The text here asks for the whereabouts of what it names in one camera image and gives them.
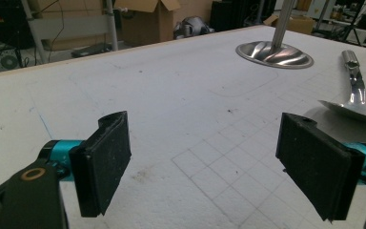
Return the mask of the grey helmet-like device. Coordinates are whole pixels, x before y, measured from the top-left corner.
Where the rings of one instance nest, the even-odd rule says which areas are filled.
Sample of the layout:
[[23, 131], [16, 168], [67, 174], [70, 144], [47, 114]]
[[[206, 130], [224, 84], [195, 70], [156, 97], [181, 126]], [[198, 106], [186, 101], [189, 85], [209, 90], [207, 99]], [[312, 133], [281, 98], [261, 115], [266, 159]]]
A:
[[214, 29], [209, 27], [201, 17], [190, 16], [176, 23], [173, 38], [182, 39], [209, 33], [214, 33]]

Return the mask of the small cardboard box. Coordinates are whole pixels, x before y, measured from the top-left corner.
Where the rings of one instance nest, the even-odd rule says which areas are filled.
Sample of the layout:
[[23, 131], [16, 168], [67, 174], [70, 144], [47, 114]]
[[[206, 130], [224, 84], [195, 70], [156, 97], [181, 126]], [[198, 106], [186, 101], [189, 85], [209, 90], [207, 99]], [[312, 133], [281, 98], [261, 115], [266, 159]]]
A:
[[[271, 15], [263, 21], [266, 26], [276, 27], [279, 22], [278, 15]], [[291, 15], [287, 24], [287, 31], [294, 31], [303, 34], [311, 34], [314, 29], [315, 20], [304, 15]]]

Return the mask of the black tripod stand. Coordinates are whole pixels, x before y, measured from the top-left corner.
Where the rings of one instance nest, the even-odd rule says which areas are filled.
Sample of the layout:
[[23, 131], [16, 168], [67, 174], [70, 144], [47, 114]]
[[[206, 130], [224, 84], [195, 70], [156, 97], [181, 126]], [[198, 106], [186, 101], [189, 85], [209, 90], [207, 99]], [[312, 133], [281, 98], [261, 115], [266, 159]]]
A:
[[347, 22], [346, 26], [342, 29], [340, 36], [339, 36], [340, 42], [347, 43], [347, 38], [348, 38], [350, 32], [352, 31], [356, 36], [357, 44], [361, 45], [361, 42], [359, 41], [359, 38], [356, 34], [356, 24], [357, 24], [357, 20], [361, 17], [361, 15], [365, 11], [366, 11], [366, 0], [357, 0], [356, 13], [353, 15], [352, 21]]

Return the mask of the open cardboard box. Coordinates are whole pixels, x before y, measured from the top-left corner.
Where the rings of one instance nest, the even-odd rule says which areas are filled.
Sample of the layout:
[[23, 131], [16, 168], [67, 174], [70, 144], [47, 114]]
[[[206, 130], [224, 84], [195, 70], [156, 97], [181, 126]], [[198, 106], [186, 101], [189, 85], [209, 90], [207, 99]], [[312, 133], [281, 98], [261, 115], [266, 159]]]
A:
[[173, 13], [178, 0], [115, 0], [120, 13], [122, 37], [132, 46], [173, 40]]

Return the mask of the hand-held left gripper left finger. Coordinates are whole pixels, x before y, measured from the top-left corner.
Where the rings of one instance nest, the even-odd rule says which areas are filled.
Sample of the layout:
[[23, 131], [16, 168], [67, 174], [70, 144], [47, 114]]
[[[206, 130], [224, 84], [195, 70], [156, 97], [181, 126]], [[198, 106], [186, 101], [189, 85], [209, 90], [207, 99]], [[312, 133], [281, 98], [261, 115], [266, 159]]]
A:
[[57, 168], [62, 180], [72, 181], [81, 216], [106, 213], [131, 160], [128, 113], [108, 114], [85, 140], [51, 140], [41, 157]]

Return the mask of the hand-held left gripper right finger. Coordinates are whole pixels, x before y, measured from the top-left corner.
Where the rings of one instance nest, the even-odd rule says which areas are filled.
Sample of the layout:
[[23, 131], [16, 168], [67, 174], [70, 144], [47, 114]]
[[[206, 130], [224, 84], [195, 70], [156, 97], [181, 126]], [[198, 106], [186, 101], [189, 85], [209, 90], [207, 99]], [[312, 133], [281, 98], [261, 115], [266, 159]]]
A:
[[366, 185], [366, 142], [340, 143], [301, 115], [281, 116], [275, 156], [324, 220], [345, 220]]

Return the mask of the grey metal shelf frame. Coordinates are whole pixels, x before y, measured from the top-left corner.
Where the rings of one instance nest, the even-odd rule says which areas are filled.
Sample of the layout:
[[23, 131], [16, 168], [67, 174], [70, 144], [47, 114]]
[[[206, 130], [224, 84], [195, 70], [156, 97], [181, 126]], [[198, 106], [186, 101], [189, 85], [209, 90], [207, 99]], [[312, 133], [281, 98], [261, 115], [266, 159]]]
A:
[[116, 26], [114, 20], [113, 2], [106, 1], [105, 13], [101, 15], [65, 18], [35, 18], [31, 12], [28, 0], [21, 0], [26, 19], [30, 27], [35, 48], [43, 64], [50, 62], [45, 54], [43, 40], [57, 38], [75, 38], [97, 34], [109, 34], [112, 39], [112, 51], [118, 50]]

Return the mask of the metal spoon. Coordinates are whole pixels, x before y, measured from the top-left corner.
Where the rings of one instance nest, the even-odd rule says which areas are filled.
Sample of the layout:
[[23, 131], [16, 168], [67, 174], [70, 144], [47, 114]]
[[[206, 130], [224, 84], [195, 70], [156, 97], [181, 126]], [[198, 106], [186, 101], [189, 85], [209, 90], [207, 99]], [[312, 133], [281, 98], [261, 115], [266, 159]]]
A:
[[324, 100], [320, 100], [320, 103], [340, 115], [346, 115], [350, 118], [366, 122], [366, 90], [360, 71], [360, 64], [353, 51], [346, 50], [341, 54], [344, 60], [344, 66], [349, 74], [351, 85], [350, 98], [344, 104]]

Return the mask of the round metal stand base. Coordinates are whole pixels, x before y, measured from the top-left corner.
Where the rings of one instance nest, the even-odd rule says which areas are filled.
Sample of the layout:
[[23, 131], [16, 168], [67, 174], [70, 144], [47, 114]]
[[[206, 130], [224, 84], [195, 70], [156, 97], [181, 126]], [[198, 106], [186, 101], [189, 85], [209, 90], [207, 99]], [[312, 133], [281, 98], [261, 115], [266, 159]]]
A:
[[283, 43], [295, 0], [284, 0], [272, 41], [255, 41], [236, 47], [242, 58], [268, 67], [299, 70], [311, 67], [314, 60], [298, 48]]

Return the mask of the black flat device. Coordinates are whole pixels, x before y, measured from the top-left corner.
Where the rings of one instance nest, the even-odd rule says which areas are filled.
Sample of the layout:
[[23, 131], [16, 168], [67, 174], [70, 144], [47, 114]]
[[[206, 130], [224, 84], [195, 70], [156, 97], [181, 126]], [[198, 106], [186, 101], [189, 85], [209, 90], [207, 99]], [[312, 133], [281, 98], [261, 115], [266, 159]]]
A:
[[78, 58], [78, 57], [84, 57], [84, 56], [89, 56], [89, 55], [100, 54], [100, 53], [103, 53], [103, 52], [110, 52], [111, 50], [112, 50], [112, 45], [111, 44], [98, 43], [98, 44], [88, 46], [88, 47], [80, 49], [80, 50], [73, 51], [71, 53], [71, 56], [73, 58]]

